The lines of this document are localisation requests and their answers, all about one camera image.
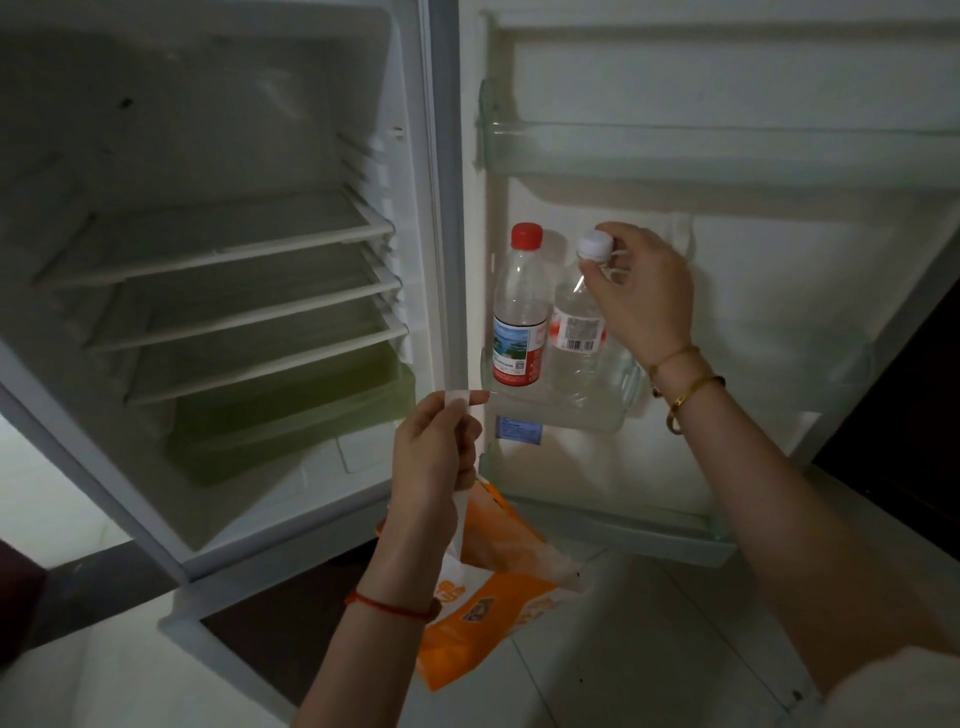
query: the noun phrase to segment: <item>gold bracelet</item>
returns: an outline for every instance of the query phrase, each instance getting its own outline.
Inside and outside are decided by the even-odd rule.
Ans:
[[[709,381],[718,381],[723,386],[725,387],[727,386],[727,381],[721,376],[715,375],[715,374],[701,376],[699,379],[693,382],[693,384],[691,384],[683,394],[681,394],[679,397],[676,398],[676,400],[670,407],[669,414],[666,416],[666,428],[671,432],[673,432],[673,434],[675,435],[684,434],[683,430],[679,428],[674,429],[674,425],[677,423],[677,412],[678,410],[680,410],[680,405],[683,404],[685,401],[689,400],[694,392],[696,392],[698,389],[700,389],[702,386],[704,386],[704,384],[706,384]]]
[[[659,364],[654,364],[652,367],[650,367],[650,369],[647,370],[647,376],[650,377],[650,391],[653,393],[654,397],[663,396],[663,392],[661,392],[657,385],[654,384],[654,377],[657,375],[660,367],[670,361],[670,359],[674,358],[675,356],[680,356],[683,353],[700,353],[700,347],[695,347],[692,344],[688,344],[682,349],[679,349],[661,359]]]

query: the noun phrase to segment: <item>wrist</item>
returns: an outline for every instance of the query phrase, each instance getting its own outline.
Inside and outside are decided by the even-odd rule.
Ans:
[[[697,379],[712,373],[709,363],[699,352],[685,352],[660,365],[652,383],[662,392],[663,399],[672,404]]]
[[[375,601],[415,612],[426,611],[440,576],[446,544],[432,529],[384,525],[373,558],[357,592]]]

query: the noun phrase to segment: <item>right hand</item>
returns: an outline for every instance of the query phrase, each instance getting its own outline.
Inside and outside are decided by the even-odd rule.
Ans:
[[[616,250],[613,272],[626,272],[622,285],[610,282],[592,260],[580,271],[607,328],[644,369],[690,345],[693,320],[693,277],[684,257],[652,231],[626,223],[603,223]]]

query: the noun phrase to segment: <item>bottle label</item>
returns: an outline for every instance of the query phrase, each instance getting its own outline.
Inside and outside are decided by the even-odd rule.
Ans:
[[[531,327],[512,327],[493,317],[493,378],[511,387],[540,378],[546,343],[546,319]]]
[[[603,319],[585,319],[570,316],[558,308],[553,309],[550,320],[550,343],[565,352],[594,353],[607,338]]]
[[[539,445],[543,438],[543,425],[496,416],[496,437],[499,440],[515,440],[527,445]]]

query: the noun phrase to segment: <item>refrigerator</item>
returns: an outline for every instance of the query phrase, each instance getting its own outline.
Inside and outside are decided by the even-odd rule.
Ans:
[[[723,514],[614,340],[586,402],[493,380],[510,228],[543,226],[553,277],[600,222],[660,234],[696,343],[802,466],[960,278],[958,20],[6,4],[0,411],[183,585],[161,629],[284,718],[203,619],[368,541],[433,390],[493,389],[479,470],[538,530],[719,566]]]

